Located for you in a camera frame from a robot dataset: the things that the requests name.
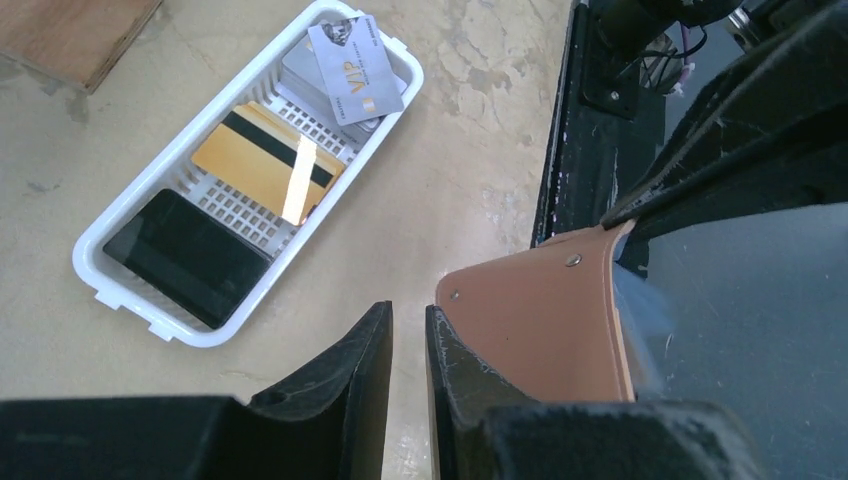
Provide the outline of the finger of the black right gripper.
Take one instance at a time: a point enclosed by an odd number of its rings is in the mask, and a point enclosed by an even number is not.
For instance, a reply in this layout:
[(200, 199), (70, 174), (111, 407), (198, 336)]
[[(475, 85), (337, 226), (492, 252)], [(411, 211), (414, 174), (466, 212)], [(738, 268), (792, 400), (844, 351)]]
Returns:
[(847, 5), (832, 1), (731, 63), (695, 98), (642, 181), (602, 217), (780, 158), (847, 160)]
[(630, 232), (647, 241), (689, 226), (847, 201), (845, 158), (780, 158), (721, 173), (640, 208)]

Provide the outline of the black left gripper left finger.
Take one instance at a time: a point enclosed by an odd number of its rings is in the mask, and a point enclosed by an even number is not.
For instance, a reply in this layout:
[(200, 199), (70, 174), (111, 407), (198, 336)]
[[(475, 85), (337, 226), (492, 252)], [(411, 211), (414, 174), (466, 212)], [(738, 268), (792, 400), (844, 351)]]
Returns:
[(227, 396), (10, 400), (5, 479), (377, 479), (393, 310), (374, 304), (335, 344), (248, 403)]

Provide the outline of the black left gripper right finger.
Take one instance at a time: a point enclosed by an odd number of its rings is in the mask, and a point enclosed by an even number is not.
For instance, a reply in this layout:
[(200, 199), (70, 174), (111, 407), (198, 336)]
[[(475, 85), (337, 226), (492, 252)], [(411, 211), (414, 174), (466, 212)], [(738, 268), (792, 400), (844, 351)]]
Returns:
[(425, 313), (437, 479), (765, 479), (755, 442), (702, 401), (545, 403), (468, 348), (437, 306)]

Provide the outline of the tan leather card holder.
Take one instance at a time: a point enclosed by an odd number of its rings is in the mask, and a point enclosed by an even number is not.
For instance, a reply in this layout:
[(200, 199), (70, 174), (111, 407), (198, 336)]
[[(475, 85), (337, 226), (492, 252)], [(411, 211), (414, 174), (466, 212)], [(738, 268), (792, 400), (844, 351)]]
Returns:
[(542, 402), (624, 402), (659, 391), (648, 348), (671, 330), (664, 300), (616, 261), (633, 220), (558, 234), (445, 275), (435, 302), (459, 340)]

